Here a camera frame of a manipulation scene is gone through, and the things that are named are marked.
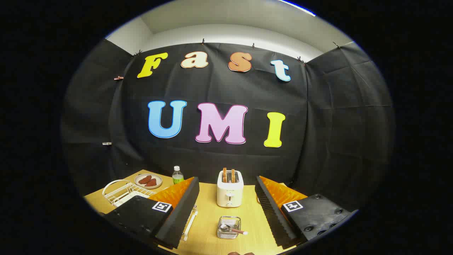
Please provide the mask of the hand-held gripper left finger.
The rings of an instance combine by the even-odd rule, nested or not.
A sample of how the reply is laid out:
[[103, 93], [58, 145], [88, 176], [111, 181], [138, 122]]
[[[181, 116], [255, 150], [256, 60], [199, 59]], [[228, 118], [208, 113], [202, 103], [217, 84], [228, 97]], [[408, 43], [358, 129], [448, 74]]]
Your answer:
[[178, 248], [199, 190], [199, 178], [191, 177], [149, 198], [136, 195], [104, 218], [143, 243]]

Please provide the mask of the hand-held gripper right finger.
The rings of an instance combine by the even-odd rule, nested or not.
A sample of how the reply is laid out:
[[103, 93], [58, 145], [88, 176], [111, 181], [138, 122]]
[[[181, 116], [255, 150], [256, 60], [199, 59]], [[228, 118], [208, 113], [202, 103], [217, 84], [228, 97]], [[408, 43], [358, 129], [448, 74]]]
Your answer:
[[306, 196], [263, 176], [256, 177], [254, 190], [276, 245], [283, 248], [311, 245], [358, 212], [349, 211], [319, 193]]

